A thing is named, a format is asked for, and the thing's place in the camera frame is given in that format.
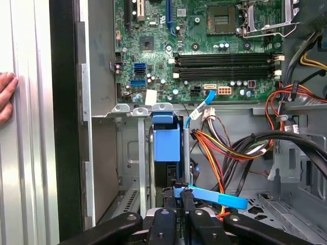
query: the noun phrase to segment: chipset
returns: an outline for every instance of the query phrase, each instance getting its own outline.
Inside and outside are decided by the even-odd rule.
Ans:
[[[154,37],[140,37],[139,38],[139,49],[142,52],[152,52],[154,51]]]
[[[235,33],[236,12],[234,6],[208,6],[207,34],[226,35]]]

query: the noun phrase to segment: human hand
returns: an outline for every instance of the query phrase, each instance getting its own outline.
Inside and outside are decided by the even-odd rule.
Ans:
[[[5,72],[0,75],[0,125],[4,124],[10,117],[12,105],[10,98],[18,84],[14,73]]]

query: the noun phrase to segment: ram slot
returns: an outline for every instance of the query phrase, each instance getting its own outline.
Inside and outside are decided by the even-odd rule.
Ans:
[[[131,30],[131,0],[124,0],[124,22],[128,33]]]
[[[209,68],[180,68],[181,80],[237,80],[237,79],[266,79],[272,76],[269,67],[209,67]]]
[[[270,54],[182,55],[175,57],[180,67],[246,66],[271,63]]]

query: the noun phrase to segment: motherboard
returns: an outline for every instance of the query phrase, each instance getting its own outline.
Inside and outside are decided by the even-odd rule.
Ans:
[[[251,2],[253,29],[281,22],[282,0]],[[282,38],[245,37],[246,3],[115,0],[118,102],[144,103],[149,90],[156,102],[199,102],[209,90],[216,102],[266,100],[280,81]]]

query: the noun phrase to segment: blue drive bracket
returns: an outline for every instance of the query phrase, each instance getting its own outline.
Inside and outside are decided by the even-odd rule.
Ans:
[[[153,132],[154,161],[180,161],[180,128],[159,129]]]
[[[153,112],[152,123],[154,125],[167,125],[174,123],[173,112]],[[153,148],[154,161],[156,162],[179,162],[180,161],[180,127],[176,129],[154,129]]]
[[[185,190],[186,187],[174,188],[174,194],[176,198],[180,197],[180,193]],[[192,190],[192,194],[196,199],[201,199],[207,202],[220,204],[230,208],[247,209],[248,200],[245,198],[234,197],[233,195],[221,194],[216,191],[205,190],[199,187],[189,185],[187,189]]]

